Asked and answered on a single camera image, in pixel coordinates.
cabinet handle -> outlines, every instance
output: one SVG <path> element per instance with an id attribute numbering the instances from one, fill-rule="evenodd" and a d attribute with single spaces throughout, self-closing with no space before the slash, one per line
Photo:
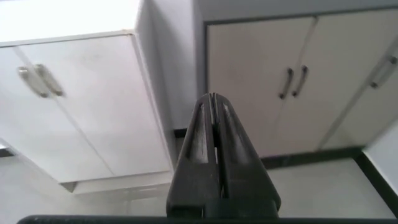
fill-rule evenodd
<path id="1" fill-rule="evenodd" d="M 294 90 L 292 92 L 292 96 L 294 96 L 294 97 L 298 97 L 299 96 L 299 94 L 301 92 L 301 89 L 303 88 L 304 83 L 305 83 L 305 81 L 307 79 L 307 76 L 308 76 L 308 68 L 307 68 L 307 66 L 303 65 L 301 67 L 301 79 L 300 79 L 300 81 L 299 81 L 299 83 L 297 85 L 296 90 Z"/>
<path id="2" fill-rule="evenodd" d="M 285 82 L 285 86 L 284 89 L 282 90 L 282 93 L 279 93 L 279 98 L 280 99 L 284 99 L 287 95 L 287 92 L 289 91 L 290 88 L 290 84 L 292 84 L 292 80 L 293 80 L 293 70 L 291 68 L 287 68 L 287 79 Z"/>
<path id="3" fill-rule="evenodd" d="M 47 98 L 49 96 L 47 90 L 40 82 L 40 80 L 32 76 L 27 67 L 18 67 L 17 70 L 19 76 L 22 78 L 25 84 L 30 88 L 30 90 L 32 90 L 35 94 L 37 94 L 39 97 L 42 98 Z"/>
<path id="4" fill-rule="evenodd" d="M 50 89 L 52 93 L 57 96 L 62 96 L 63 91 L 58 82 L 54 79 L 50 71 L 42 64 L 35 65 L 35 71 L 43 79 L 45 85 Z"/>
<path id="5" fill-rule="evenodd" d="M 378 82 L 377 81 L 372 81 L 371 82 L 371 87 L 374 88 L 374 89 L 377 89 L 377 88 L 381 87 L 387 81 L 387 79 L 391 76 L 391 74 L 393 73 L 393 71 L 397 67 L 397 62 L 398 62 L 397 57 L 392 56 L 389 59 L 389 67 L 388 67 L 388 69 L 383 73 L 383 75 L 380 76 L 380 79 L 378 80 Z"/>

cabinet panel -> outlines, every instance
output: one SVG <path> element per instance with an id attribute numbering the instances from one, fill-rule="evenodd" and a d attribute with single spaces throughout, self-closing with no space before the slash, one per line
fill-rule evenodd
<path id="1" fill-rule="evenodd" d="M 259 156 L 284 100 L 279 98 L 312 26 L 312 18 L 210 26 L 208 89 L 232 103 Z"/>
<path id="2" fill-rule="evenodd" d="M 170 169 L 130 36 L 21 49 L 58 81 L 57 100 L 115 175 Z"/>
<path id="3" fill-rule="evenodd" d="M 397 20 L 397 11 L 320 17 L 302 59 L 308 67 L 307 80 L 299 96 L 287 100 L 273 151 L 285 154 L 319 147 L 397 36 Z"/>
<path id="4" fill-rule="evenodd" d="M 0 136 L 59 182 L 111 177 L 57 102 L 22 81 L 17 67 L 25 65 L 13 49 L 0 49 L 0 59 Z"/>
<path id="5" fill-rule="evenodd" d="M 386 60 L 379 73 L 372 79 L 378 81 L 387 75 L 377 88 L 368 87 L 350 109 L 346 117 L 331 135 L 322 149 L 365 146 L 387 128 L 398 116 L 398 69 Z"/>

black trim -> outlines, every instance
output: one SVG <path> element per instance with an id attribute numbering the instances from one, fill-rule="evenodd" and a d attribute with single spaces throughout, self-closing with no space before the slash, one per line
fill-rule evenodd
<path id="1" fill-rule="evenodd" d="M 365 154 L 359 155 L 355 162 L 366 175 L 370 183 L 377 190 L 380 197 L 384 200 L 393 214 L 398 218 L 398 196 L 390 185 L 384 180 L 383 176 L 377 171 L 372 162 Z"/>
<path id="2" fill-rule="evenodd" d="M 211 25 L 220 25 L 220 24 L 232 24 L 232 23 L 243 23 L 243 22 L 260 22 L 260 21 L 268 21 L 268 20 L 277 20 L 277 19 L 295 19 L 300 17 L 318 17 L 318 16 L 327 16 L 327 15 L 335 15 L 335 14 L 348 14 L 348 13 L 357 13 L 357 12 L 367 12 L 367 11 L 380 11 L 380 10 L 389 10 L 389 9 L 398 9 L 398 6 L 383 6 L 383 7 L 374 7 L 368 9 L 347 9 L 347 10 L 339 10 L 339 11 L 326 11 L 326 12 L 314 12 L 314 13 L 304 13 L 304 14 L 290 14 L 290 15 L 281 15 L 281 16 L 261 16 L 261 17 L 247 17 L 247 18 L 239 18 L 239 19 L 220 19 L 213 21 L 203 21 L 203 30 L 204 30 L 204 66 L 205 66 L 205 91 L 209 93 L 208 89 L 208 27 Z"/>
<path id="3" fill-rule="evenodd" d="M 343 9 L 337 11 L 324 11 L 324 12 L 310 12 L 310 13 L 298 13 L 298 14 L 286 14 L 286 15 L 277 15 L 277 16 L 257 16 L 257 17 L 244 17 L 238 19 L 217 19 L 217 20 L 209 20 L 204 21 L 208 25 L 220 25 L 220 24 L 231 24 L 231 23 L 243 23 L 243 22 L 259 22 L 259 21 L 267 21 L 267 20 L 275 20 L 275 19 L 291 19 L 291 18 L 300 18 L 300 17 L 317 17 L 317 16 L 329 16 L 335 14 L 351 14 L 351 13 L 359 13 L 359 12 L 368 12 L 368 11 L 380 11 L 380 10 L 388 10 L 388 9 L 398 9 L 398 6 L 381 6 L 367 9 Z"/>
<path id="4" fill-rule="evenodd" d="M 326 162 L 344 158 L 357 158 L 362 153 L 362 146 L 346 147 L 341 149 L 305 152 L 283 156 L 272 156 L 261 159 L 266 169 L 299 166 L 315 162 Z"/>
<path id="5" fill-rule="evenodd" d="M 186 128 L 174 129 L 175 138 L 184 138 L 186 133 L 187 133 L 187 129 Z"/>
<path id="6" fill-rule="evenodd" d="M 14 156 L 11 152 L 9 152 L 7 149 L 0 149 L 0 158 L 2 157 L 10 157 Z"/>

floor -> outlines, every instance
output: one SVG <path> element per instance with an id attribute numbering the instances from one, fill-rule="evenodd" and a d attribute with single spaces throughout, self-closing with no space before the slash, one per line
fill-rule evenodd
<path id="1" fill-rule="evenodd" d="M 395 218 L 352 159 L 269 170 L 280 217 Z M 166 196 L 74 196 L 16 157 L 0 158 L 0 224 L 32 214 L 165 216 Z"/>

white cabinet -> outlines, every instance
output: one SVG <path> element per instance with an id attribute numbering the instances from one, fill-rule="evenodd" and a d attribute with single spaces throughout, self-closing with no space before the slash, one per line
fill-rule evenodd
<path id="1" fill-rule="evenodd" d="M 312 18 L 211 26 L 209 91 L 227 97 L 259 156 L 269 152 L 284 99 Z"/>
<path id="2" fill-rule="evenodd" d="M 0 138 L 58 182 L 171 181 L 175 139 L 148 3 L 43 1 L 0 2 L 0 23 L 21 10 L 32 19 L 0 37 Z M 35 16 L 47 12 L 51 22 Z"/>
<path id="3" fill-rule="evenodd" d="M 36 95 L 19 76 L 25 63 L 14 49 L 1 48 L 0 58 L 0 136 L 59 182 L 113 176 L 52 96 Z"/>
<path id="4" fill-rule="evenodd" d="M 56 79 L 57 101 L 115 175 L 169 170 L 131 37 L 19 48 Z"/>
<path id="5" fill-rule="evenodd" d="M 209 91 L 232 102 L 259 156 L 317 150 L 398 36 L 397 20 L 385 10 L 210 26 Z"/>
<path id="6" fill-rule="evenodd" d="M 322 149 L 365 146 L 398 116 L 398 51 L 387 54 Z"/>
<path id="7" fill-rule="evenodd" d="M 290 95 L 270 156 L 318 149 L 320 141 L 398 35 L 398 11 L 322 16 L 305 48 L 307 78 Z M 301 78 L 300 68 L 295 73 Z M 299 82 L 292 85 L 297 89 Z"/>

